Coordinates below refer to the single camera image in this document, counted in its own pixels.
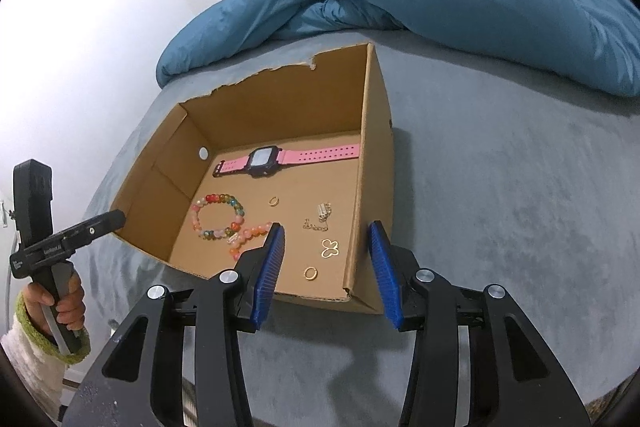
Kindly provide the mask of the person's left hand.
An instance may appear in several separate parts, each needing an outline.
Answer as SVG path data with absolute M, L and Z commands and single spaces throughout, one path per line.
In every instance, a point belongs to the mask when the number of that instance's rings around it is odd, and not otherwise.
M 29 283 L 22 289 L 22 297 L 25 308 L 32 325 L 40 333 L 51 336 L 51 329 L 44 317 L 43 307 L 54 305 L 53 297 L 39 284 Z M 81 279 L 77 272 L 74 272 L 68 281 L 68 294 L 61 298 L 55 305 L 58 316 L 56 321 L 69 331 L 81 331 L 85 325 L 84 303 L 85 291 L 81 285 Z

